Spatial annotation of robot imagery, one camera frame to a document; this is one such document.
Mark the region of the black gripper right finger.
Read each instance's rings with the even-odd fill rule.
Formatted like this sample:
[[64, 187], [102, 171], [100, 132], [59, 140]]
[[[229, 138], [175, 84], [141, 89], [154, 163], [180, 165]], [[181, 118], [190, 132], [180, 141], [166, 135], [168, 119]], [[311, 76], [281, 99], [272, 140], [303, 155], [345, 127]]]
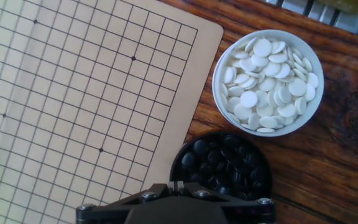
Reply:
[[229, 223], [275, 223], [275, 202], [271, 198], [243, 200], [208, 189], [197, 182], [179, 182], [178, 194], [217, 206]]

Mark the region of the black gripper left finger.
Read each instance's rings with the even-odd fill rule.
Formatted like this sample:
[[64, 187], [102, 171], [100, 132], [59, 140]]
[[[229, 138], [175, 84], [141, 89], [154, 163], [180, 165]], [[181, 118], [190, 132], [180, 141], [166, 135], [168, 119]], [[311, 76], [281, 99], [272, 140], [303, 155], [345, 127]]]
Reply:
[[176, 182], [153, 184], [149, 189], [107, 205], [84, 203], [76, 208], [76, 224], [125, 223], [130, 212], [140, 205], [173, 196]]

